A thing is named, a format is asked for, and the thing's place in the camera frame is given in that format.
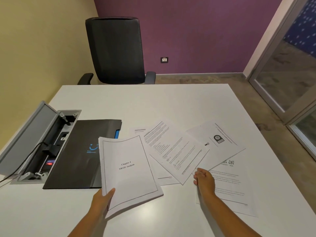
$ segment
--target table top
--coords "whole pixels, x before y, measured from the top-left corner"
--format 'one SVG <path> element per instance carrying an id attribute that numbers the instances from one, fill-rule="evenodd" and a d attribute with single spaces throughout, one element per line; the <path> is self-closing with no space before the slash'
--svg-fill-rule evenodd
<path id="1" fill-rule="evenodd" d="M 239 214 L 262 236 L 314 236 L 316 215 L 227 84 L 62 86 L 50 105 L 82 110 L 79 119 L 121 119 L 129 128 L 168 118 L 183 131 L 217 119 L 240 140 L 258 218 Z M 1 236 L 67 236 L 90 207 L 95 189 L 0 188 Z M 104 236 L 216 236 L 214 220 L 195 203 L 189 178 L 162 186 L 164 196 L 110 219 Z M 102 227 L 97 235 L 103 233 Z"/>

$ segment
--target white paper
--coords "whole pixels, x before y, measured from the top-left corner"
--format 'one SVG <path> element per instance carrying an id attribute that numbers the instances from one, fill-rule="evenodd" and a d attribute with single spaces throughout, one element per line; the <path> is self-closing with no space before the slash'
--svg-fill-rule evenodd
<path id="1" fill-rule="evenodd" d="M 141 137 L 99 138 L 102 194 L 115 194 L 106 217 L 131 205 L 163 195 L 151 170 Z"/>
<path id="2" fill-rule="evenodd" d="M 184 184 L 208 149 L 169 121 L 160 121 L 144 135 L 145 150 Z"/>
<path id="3" fill-rule="evenodd" d="M 243 157 L 230 158 L 210 170 L 215 179 L 215 194 L 234 212 L 257 216 L 252 188 Z M 200 204 L 199 193 L 196 203 Z"/>
<path id="4" fill-rule="evenodd" d="M 219 121 L 208 121 L 186 132 L 210 149 L 198 164 L 205 170 L 212 169 L 245 149 Z"/>
<path id="5" fill-rule="evenodd" d="M 148 127 L 134 127 L 130 128 L 130 135 L 145 135 Z M 158 163 L 152 155 L 149 154 L 148 160 L 152 163 L 152 168 L 155 170 L 156 177 L 159 185 L 178 184 L 180 183 L 175 177 L 172 176 L 160 163 Z"/>

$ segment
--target office chair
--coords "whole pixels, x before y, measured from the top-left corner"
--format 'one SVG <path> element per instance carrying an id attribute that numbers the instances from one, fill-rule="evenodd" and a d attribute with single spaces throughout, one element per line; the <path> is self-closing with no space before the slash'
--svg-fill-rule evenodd
<path id="1" fill-rule="evenodd" d="M 139 20 L 127 17 L 89 18 L 87 36 L 98 79 L 107 84 L 154 84 L 156 73 L 145 76 Z M 93 73 L 78 85 L 89 85 Z"/>

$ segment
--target chair armrest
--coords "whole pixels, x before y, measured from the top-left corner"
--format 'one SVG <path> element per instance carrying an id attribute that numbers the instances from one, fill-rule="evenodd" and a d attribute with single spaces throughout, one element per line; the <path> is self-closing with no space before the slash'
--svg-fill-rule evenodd
<path id="1" fill-rule="evenodd" d="M 92 78 L 93 78 L 93 73 L 86 73 L 80 78 L 77 85 L 91 85 L 90 81 Z"/>
<path id="2" fill-rule="evenodd" d="M 156 81 L 156 72 L 147 71 L 145 84 L 155 84 L 155 81 Z"/>

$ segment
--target purple wall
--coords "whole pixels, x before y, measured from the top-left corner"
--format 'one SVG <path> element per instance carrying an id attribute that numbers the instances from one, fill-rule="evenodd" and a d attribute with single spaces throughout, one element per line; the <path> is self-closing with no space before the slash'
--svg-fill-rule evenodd
<path id="1" fill-rule="evenodd" d="M 94 2 L 99 17 L 137 17 L 145 71 L 171 74 L 243 72 L 281 0 Z"/>

